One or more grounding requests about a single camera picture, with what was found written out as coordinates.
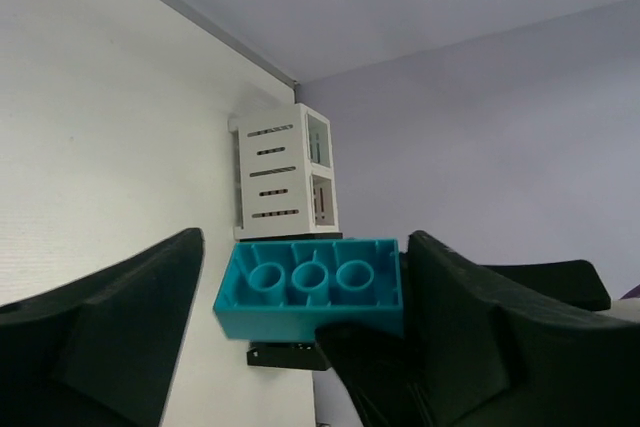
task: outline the white table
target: white table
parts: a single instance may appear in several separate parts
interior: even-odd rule
[[[165,427],[313,426],[211,312],[234,244],[227,118],[292,90],[157,0],[0,0],[0,305],[190,226],[206,258]]]

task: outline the table surface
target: table surface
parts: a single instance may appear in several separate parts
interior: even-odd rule
[[[315,425],[311,374],[247,367],[246,343],[211,311],[234,245],[227,119],[293,91],[157,0],[0,0],[0,12],[0,305],[200,227],[163,425]]]

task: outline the gray wall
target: gray wall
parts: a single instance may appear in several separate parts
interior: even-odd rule
[[[640,1],[304,85],[346,235],[424,229],[477,262],[585,258],[640,283]],[[359,425],[332,374],[319,420]]]

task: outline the metal edge strip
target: metal edge strip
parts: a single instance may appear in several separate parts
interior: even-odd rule
[[[273,64],[266,61],[263,57],[258,55],[256,52],[251,50],[246,45],[242,44],[231,34],[218,27],[215,23],[213,23],[208,17],[198,12],[196,9],[191,7],[189,4],[184,2],[183,0],[159,0],[173,10],[181,14],[182,16],[189,19],[191,22],[196,24],[201,29],[213,35],[216,39],[220,40],[222,43],[230,47],[231,49],[238,52],[244,58],[249,60],[250,62],[256,64],[258,67],[262,68],[276,79],[284,83],[285,85],[295,89],[297,82],[289,77],[287,74],[282,72]]]

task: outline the white box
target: white box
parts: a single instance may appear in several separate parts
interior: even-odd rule
[[[304,104],[229,120],[236,139],[235,238],[339,232],[331,126]]]

